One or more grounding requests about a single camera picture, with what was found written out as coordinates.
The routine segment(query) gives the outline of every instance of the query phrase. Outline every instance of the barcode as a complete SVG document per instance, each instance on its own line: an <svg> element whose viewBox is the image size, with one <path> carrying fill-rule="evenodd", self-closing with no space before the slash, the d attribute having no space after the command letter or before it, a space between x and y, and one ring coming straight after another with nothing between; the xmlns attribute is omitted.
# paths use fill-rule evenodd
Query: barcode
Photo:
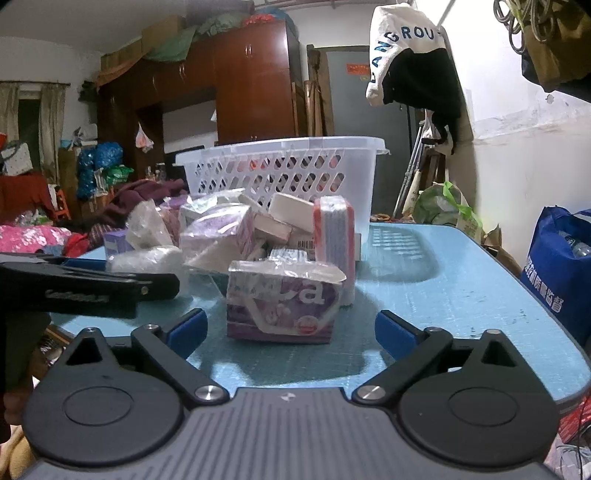
<svg viewBox="0 0 591 480"><path fill-rule="evenodd" d="M297 248L301 250L314 250L313 240L298 240Z"/></svg>

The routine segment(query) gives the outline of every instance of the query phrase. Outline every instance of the pink floral fabric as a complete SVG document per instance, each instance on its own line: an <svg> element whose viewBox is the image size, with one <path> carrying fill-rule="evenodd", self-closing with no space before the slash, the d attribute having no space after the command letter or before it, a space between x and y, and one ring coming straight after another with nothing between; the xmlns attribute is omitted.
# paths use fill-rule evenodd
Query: pink floral fabric
<svg viewBox="0 0 591 480"><path fill-rule="evenodd" d="M72 233L55 226L0 225L0 252L33 254L47 245L64 245Z"/></svg>

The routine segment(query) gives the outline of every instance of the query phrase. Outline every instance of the gray door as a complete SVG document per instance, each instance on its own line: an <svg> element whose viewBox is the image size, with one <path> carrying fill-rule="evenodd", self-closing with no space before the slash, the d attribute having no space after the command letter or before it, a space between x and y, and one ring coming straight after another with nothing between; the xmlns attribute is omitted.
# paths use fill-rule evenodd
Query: gray door
<svg viewBox="0 0 591 480"><path fill-rule="evenodd" d="M327 48L326 55L335 135L380 137L390 150L390 155L377 158L372 201L372 213L390 215L410 160L411 138L414 141L416 135L415 131L412 137L409 133L409 118L414 118L414 111L399 103L374 107L368 103L365 90L369 76L360 74L359 66L369 65L369 47L345 51Z"/></svg>

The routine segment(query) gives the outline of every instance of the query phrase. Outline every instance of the blue table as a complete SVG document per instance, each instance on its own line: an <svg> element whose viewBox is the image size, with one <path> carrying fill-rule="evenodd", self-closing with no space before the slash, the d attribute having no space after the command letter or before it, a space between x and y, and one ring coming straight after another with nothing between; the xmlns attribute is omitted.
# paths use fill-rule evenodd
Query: blue table
<svg viewBox="0 0 591 480"><path fill-rule="evenodd" d="M87 255L104 258L99 249ZM348 395L392 359L374 338L382 309L424 329L440 326L458 338L503 330L566 412L591 384L589 361L549 311L460 231L432 225L372 225L358 264L355 304L341 309L329 345L280 345L226 337L225 304L215 285L191 278L194 297L143 303L135 320L53 315L72 333L99 327L128 335L200 307L209 334L189 358L231 394L238 387L343 387Z"/></svg>

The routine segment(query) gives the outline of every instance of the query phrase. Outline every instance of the window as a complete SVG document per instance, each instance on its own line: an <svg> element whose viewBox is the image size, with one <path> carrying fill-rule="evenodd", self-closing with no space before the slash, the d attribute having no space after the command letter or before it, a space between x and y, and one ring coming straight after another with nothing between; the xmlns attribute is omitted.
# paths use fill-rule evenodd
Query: window
<svg viewBox="0 0 591 480"><path fill-rule="evenodd" d="M35 171L41 171L39 157L39 99L19 99L18 101L18 138L27 142L31 163Z"/></svg>

